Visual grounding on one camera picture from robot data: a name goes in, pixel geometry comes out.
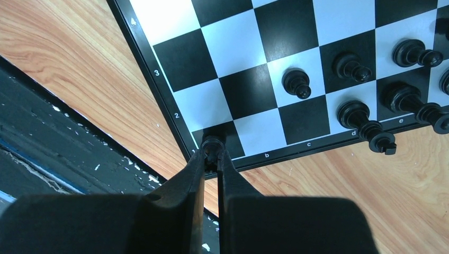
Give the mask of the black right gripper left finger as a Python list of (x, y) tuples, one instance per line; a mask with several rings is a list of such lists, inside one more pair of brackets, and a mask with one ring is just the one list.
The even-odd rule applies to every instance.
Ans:
[(1, 216), (1, 253), (201, 253), (204, 159), (146, 195), (23, 196)]

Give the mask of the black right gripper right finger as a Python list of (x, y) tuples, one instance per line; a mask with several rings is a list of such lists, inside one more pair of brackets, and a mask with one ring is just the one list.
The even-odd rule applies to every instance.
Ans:
[(324, 196), (265, 196), (218, 155), (221, 253), (378, 253), (362, 210)]

